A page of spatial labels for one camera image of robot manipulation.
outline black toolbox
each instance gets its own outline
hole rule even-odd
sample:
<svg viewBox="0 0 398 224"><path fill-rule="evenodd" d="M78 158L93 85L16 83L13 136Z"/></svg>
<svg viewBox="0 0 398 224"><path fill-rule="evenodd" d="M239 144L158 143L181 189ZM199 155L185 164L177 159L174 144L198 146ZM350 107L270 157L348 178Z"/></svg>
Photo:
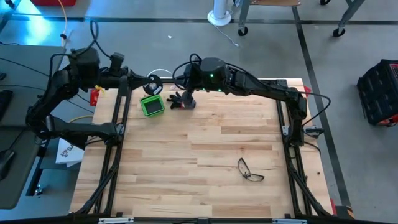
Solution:
<svg viewBox="0 0 398 224"><path fill-rule="evenodd" d="M356 86L370 124L398 122L398 60L381 60L359 78Z"/></svg>

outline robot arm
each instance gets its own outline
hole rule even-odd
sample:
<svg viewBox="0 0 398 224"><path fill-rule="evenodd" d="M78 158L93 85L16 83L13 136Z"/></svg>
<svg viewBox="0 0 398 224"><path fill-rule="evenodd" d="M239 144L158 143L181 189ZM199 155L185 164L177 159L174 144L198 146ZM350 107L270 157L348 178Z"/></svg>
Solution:
<svg viewBox="0 0 398 224"><path fill-rule="evenodd" d="M71 124L51 115L51 112L63 101L78 94L79 89L88 91L96 85L105 89L119 88L122 95L140 86L146 86L146 93L153 95L162 90L160 78L151 75L140 77L127 67L121 68L124 56L111 56L110 68L99 68L100 60L95 49L72 51L70 64L57 71L50 78L44 95L39 96L35 105L28 109L26 123L39 138L51 139L61 137L71 144L84 149L88 136L98 136L105 144L115 145L120 140L123 127L114 123Z"/></svg>
<svg viewBox="0 0 398 224"><path fill-rule="evenodd" d="M232 93L236 96L257 95L284 101L290 119L289 143L294 146L304 145L302 123L307 117L307 100L296 88L282 86L275 81L260 81L250 73L218 58L204 58L187 63L184 76L175 78L175 84L186 90L180 97L185 108L195 107L192 97L194 90L222 91L226 95Z"/></svg>

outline green object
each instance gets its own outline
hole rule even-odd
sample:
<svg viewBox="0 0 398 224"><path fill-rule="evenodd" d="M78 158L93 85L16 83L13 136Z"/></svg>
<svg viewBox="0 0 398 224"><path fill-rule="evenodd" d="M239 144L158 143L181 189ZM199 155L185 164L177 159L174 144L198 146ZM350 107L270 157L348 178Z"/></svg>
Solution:
<svg viewBox="0 0 398 224"><path fill-rule="evenodd" d="M142 111L147 117L163 113L164 104L159 95L147 96L140 100Z"/></svg>

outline concrete floor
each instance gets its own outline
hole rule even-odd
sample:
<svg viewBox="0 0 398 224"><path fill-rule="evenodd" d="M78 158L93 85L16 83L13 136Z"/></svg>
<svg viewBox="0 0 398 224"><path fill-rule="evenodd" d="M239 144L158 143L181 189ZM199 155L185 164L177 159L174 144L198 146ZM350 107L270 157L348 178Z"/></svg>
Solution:
<svg viewBox="0 0 398 224"><path fill-rule="evenodd" d="M290 24L247 24L249 34L239 37L237 24L222 27L240 47L232 45L212 25L206 22L162 22L162 19L205 19L212 1L194 0L80 0L75 7L67 8L68 17L120 18L119 22L100 22L98 42L111 54L121 52L124 61L135 72L147 74L153 69L173 70L187 61L195 52L202 57L214 56L239 65L258 77L302 78L311 87L306 63L297 35L290 7L251 6L249 19L283 19ZM320 6L318 1L302 1L298 12L302 20L337 21L347 8L346 1L332 1ZM0 2L1 12L8 8ZM398 222L398 169L395 150L397 128L377 128L363 119L355 84L366 70L380 59L397 59L394 47L398 34L395 25L366 25L366 21L398 21L398 2L395 0L367 0L353 17L365 21L363 25L348 25L347 33L339 39L331 37L335 25L303 25L303 32L312 60L320 93L329 96L332 104L326 114L336 146L341 170L352 208L357 219L381 222ZM22 21L18 16L26 14L50 16L43 19L31 16ZM22 0L0 33L0 41L29 45L60 45L63 31L62 12L58 7L39 7ZM128 18L157 18L156 22L128 21ZM70 40L66 48L86 47L91 42L87 22L71 19L67 34ZM109 65L101 56L101 64ZM310 99L312 114L317 112ZM68 119L68 112L57 110L55 114ZM320 138L322 162L331 198L340 204L335 175L328 148ZM41 198L22 196L17 208L0 211L0 220L64 215L68 212L77 172L50 170L42 180L51 191Z"/></svg>

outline wooden table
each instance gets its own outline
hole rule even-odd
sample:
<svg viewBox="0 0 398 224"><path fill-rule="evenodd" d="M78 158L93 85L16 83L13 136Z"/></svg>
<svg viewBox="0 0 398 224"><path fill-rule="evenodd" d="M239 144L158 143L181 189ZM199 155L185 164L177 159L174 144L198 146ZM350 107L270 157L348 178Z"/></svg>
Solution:
<svg viewBox="0 0 398 224"><path fill-rule="evenodd" d="M287 81L303 91L301 79ZM194 93L194 110L171 110L165 99L176 90L170 86L165 85L161 93L164 114L153 118L145 117L141 110L142 89L132 94L113 214L213 218L293 214L275 101L199 91ZM94 123L111 121L116 93L101 94ZM306 141L316 144L313 139ZM102 142L86 148L71 212L97 187L104 152ZM319 152L311 146L301 147L301 152L307 184L331 212ZM249 182L241 176L237 169L241 157L252 173L265 176L262 182ZM102 209L107 195L105 190ZM300 190L297 195L304 211Z"/></svg>

